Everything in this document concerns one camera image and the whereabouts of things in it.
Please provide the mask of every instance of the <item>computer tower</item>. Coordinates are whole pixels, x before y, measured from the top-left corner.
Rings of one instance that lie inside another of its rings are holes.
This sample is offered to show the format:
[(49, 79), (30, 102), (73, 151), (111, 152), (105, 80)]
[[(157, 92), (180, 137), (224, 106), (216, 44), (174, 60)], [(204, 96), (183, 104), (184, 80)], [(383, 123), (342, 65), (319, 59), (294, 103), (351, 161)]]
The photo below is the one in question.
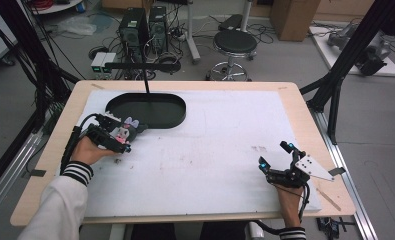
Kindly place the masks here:
[(128, 8), (119, 25), (119, 35), (127, 56), (136, 62), (145, 62), (145, 45), (149, 41), (148, 25), (144, 8)]
[(150, 39), (153, 53), (161, 54), (168, 51), (168, 35), (166, 7), (153, 6), (148, 18)]

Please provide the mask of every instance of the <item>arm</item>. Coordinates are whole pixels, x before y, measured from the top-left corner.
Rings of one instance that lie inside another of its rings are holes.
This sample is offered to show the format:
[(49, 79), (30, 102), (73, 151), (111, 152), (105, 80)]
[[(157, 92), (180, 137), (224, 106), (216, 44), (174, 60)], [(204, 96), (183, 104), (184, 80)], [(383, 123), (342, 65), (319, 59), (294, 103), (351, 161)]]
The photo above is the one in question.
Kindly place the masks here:
[(303, 188), (285, 188), (275, 185), (281, 205), (281, 215), (284, 218), (285, 228), (279, 234), (280, 239), (303, 240), (306, 239), (305, 229), (300, 225), (299, 203)]
[(114, 154), (99, 149), (88, 137), (81, 139), (62, 176), (44, 189), (37, 213), (18, 239), (79, 239), (88, 199), (87, 184), (93, 176), (89, 165)]

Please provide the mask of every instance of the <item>black tray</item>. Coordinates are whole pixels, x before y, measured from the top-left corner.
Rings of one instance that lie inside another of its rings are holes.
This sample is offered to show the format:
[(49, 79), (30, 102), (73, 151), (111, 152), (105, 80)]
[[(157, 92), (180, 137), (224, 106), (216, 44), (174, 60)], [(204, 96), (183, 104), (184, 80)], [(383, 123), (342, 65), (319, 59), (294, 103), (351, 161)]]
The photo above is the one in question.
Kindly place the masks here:
[(148, 128), (167, 129), (184, 121), (186, 105), (182, 98), (168, 93), (125, 93), (110, 100), (106, 111), (122, 122), (131, 117)]

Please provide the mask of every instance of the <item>sleeve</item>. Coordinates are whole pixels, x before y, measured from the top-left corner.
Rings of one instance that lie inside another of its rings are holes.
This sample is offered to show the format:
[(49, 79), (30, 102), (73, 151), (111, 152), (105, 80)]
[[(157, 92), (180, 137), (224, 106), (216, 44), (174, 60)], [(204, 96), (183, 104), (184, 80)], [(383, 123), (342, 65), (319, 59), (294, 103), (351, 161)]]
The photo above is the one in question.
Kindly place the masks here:
[(92, 176), (90, 166), (70, 162), (63, 175), (44, 189), (37, 213), (18, 239), (79, 239)]
[(302, 227), (284, 228), (279, 233), (281, 240), (306, 240), (306, 232)]

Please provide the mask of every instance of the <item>white sleeve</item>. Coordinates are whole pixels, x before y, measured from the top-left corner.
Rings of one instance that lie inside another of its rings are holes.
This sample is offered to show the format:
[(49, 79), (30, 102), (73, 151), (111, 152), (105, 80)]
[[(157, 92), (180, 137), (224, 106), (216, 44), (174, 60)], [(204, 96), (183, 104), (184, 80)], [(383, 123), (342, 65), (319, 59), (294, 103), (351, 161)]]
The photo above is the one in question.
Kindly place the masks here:
[(79, 239), (87, 199), (87, 187), (83, 182), (70, 176), (55, 178), (45, 188), (37, 213), (18, 239)]

